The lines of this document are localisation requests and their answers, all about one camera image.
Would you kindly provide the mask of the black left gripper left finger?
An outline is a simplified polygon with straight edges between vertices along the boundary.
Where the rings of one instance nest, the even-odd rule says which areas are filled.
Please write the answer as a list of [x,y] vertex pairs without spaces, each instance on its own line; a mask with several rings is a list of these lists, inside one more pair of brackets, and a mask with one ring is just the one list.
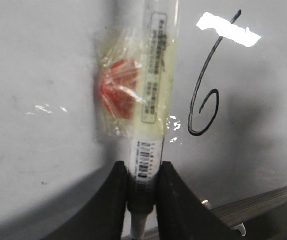
[[128,171],[114,164],[95,196],[69,221],[45,240],[120,240],[126,212]]

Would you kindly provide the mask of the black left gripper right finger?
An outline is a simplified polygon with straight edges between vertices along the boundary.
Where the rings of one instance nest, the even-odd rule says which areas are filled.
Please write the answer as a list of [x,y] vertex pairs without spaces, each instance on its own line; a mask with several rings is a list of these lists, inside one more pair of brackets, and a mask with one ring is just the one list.
[[201,203],[168,161],[158,174],[156,210],[161,240],[241,239]]

